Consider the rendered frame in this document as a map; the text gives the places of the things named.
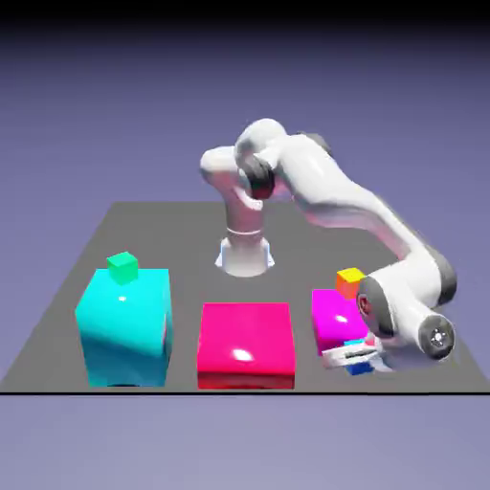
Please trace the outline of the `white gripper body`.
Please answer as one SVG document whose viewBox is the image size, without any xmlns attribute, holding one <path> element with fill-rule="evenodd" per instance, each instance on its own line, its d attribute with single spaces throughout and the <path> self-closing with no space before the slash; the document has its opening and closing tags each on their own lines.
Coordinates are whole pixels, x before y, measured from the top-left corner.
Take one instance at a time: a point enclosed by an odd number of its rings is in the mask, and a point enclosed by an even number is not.
<svg viewBox="0 0 490 490">
<path fill-rule="evenodd" d="M 346 344 L 322 352 L 323 366 L 327 369 L 369 364 L 381 354 L 382 349 L 368 342 Z"/>
</svg>

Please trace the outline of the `small blue cube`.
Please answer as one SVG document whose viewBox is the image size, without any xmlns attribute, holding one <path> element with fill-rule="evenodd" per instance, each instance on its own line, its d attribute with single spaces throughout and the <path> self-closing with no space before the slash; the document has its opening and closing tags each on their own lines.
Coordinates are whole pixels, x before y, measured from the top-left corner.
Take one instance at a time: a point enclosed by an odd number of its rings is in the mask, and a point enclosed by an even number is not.
<svg viewBox="0 0 490 490">
<path fill-rule="evenodd" d="M 363 344 L 365 342 L 364 339 L 356 339 L 344 342 L 344 345 L 358 345 Z M 366 373 L 372 373 L 374 371 L 374 367 L 370 364 L 370 362 L 362 362 L 353 365 L 349 365 L 345 367 L 345 370 L 352 376 L 361 375 Z"/>
</svg>

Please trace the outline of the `small orange cube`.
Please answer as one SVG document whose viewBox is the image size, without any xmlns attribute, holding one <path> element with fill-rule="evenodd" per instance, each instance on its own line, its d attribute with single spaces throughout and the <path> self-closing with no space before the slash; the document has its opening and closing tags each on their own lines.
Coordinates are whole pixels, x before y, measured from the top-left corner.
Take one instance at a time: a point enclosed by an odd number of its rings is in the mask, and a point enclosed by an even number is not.
<svg viewBox="0 0 490 490">
<path fill-rule="evenodd" d="M 346 300 L 356 298 L 360 281 L 365 274 L 356 267 L 339 270 L 336 274 L 336 290 Z"/>
</svg>

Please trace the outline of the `small green cube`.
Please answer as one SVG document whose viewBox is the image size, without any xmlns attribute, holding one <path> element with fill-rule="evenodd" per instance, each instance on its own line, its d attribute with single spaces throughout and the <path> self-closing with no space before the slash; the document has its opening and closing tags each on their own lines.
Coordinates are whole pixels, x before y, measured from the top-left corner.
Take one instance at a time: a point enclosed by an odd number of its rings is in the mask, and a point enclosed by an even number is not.
<svg viewBox="0 0 490 490">
<path fill-rule="evenodd" d="M 139 261 L 128 251 L 124 251 L 106 260 L 109 277 L 117 284 L 124 285 L 138 278 Z"/>
</svg>

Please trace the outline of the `large magenta box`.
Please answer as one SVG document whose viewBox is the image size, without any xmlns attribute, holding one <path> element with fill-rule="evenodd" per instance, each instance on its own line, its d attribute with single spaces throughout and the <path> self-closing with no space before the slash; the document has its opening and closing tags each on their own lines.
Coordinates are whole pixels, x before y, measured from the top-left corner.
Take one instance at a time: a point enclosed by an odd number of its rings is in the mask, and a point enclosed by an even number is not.
<svg viewBox="0 0 490 490">
<path fill-rule="evenodd" d="M 334 289 L 312 291 L 311 319 L 319 355 L 368 334 L 355 299 L 348 300 Z"/>
</svg>

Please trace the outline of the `large pink box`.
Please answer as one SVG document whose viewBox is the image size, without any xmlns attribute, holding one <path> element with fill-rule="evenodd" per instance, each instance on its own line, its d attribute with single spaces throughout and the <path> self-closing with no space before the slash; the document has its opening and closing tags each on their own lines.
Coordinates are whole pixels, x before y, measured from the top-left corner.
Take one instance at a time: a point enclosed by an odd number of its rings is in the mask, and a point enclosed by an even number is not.
<svg viewBox="0 0 490 490">
<path fill-rule="evenodd" d="M 200 390 L 291 390 L 296 353 L 286 302 L 207 302 L 196 353 Z"/>
</svg>

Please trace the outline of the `large cyan box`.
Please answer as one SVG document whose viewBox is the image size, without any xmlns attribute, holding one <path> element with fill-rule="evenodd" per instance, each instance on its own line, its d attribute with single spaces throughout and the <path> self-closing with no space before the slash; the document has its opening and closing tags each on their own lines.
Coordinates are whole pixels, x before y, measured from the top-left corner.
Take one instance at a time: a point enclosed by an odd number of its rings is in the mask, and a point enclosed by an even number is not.
<svg viewBox="0 0 490 490">
<path fill-rule="evenodd" d="M 126 284 L 98 269 L 75 315 L 90 387 L 165 384 L 173 344 L 167 269 L 141 269 Z"/>
</svg>

